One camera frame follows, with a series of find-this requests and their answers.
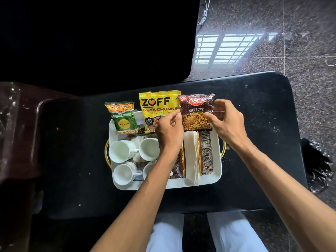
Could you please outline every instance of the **black object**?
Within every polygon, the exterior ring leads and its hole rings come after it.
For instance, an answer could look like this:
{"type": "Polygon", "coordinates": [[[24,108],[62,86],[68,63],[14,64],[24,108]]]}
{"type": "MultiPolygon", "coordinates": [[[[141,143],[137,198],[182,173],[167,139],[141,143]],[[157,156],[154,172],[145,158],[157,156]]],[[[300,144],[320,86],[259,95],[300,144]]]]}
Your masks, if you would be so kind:
{"type": "Polygon", "coordinates": [[[191,70],[199,1],[0,0],[0,81],[73,95],[126,90],[128,74],[133,89],[178,83],[191,70]]]}
{"type": "MultiPolygon", "coordinates": [[[[135,83],[137,78],[128,80],[135,83]]],[[[121,191],[113,185],[104,158],[111,119],[104,102],[135,100],[140,110],[139,92],[162,90],[216,93],[216,98],[230,99],[244,114],[252,142],[307,187],[290,83],[276,72],[259,72],[46,103],[40,117],[39,159],[45,179],[42,214],[64,219],[121,212],[135,191],[121,191]]],[[[222,168],[222,177],[214,184],[167,189],[159,212],[272,207],[232,149],[227,149],[222,168]]]]}
{"type": "Polygon", "coordinates": [[[301,147],[308,188],[313,194],[319,194],[328,187],[328,181],[333,178],[333,161],[323,151],[321,144],[309,139],[307,135],[301,137],[301,147]]]}

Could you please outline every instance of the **light blue trousers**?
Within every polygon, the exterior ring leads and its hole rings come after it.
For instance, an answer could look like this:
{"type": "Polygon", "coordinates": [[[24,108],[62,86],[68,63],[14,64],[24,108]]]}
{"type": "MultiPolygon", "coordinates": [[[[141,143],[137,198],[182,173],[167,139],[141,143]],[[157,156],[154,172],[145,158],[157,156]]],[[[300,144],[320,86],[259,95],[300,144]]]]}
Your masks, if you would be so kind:
{"type": "MultiPolygon", "coordinates": [[[[266,252],[239,211],[207,213],[217,252],[266,252]]],[[[183,214],[158,214],[146,252],[182,252],[183,214]]]]}

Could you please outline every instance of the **black table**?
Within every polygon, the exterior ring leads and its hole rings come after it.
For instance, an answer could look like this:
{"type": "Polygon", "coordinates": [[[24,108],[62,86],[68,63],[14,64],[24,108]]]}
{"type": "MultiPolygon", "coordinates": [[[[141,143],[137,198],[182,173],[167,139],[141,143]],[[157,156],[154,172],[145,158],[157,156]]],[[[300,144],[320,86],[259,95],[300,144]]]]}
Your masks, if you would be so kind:
{"type": "MultiPolygon", "coordinates": [[[[129,87],[131,80],[140,83],[136,78],[114,83],[129,87]]],[[[39,160],[45,179],[41,213],[65,219],[121,212],[135,192],[118,190],[105,162],[111,117],[104,102],[135,100],[140,110],[139,92],[173,89],[230,99],[244,114],[252,142],[307,187],[290,83],[276,72],[260,72],[46,103],[40,117],[39,160]]],[[[159,212],[272,207],[232,149],[226,151],[222,168],[222,177],[214,184],[166,190],[159,212]]]]}

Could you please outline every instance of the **hand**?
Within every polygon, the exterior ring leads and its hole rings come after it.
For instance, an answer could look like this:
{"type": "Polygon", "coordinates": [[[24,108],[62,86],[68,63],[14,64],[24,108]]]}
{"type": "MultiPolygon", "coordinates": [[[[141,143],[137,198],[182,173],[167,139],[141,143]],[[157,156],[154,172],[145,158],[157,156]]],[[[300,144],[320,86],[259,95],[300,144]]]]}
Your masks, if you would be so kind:
{"type": "Polygon", "coordinates": [[[160,154],[171,152],[172,157],[177,157],[184,135],[180,110],[175,110],[160,118],[155,132],[159,139],[160,154]]]}
{"type": "Polygon", "coordinates": [[[218,136],[229,143],[235,150],[241,143],[250,143],[244,125],[244,116],[239,112],[229,100],[217,99],[216,106],[212,106],[212,114],[204,113],[204,117],[212,123],[218,136]]]}

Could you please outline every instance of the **yellow packet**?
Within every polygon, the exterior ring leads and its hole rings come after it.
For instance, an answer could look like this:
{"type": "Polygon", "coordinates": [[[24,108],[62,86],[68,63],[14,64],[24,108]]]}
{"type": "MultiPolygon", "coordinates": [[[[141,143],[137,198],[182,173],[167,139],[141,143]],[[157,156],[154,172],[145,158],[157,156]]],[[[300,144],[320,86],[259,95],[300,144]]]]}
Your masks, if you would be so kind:
{"type": "Polygon", "coordinates": [[[160,118],[180,108],[179,94],[179,90],[139,93],[145,133],[155,132],[160,118]]]}

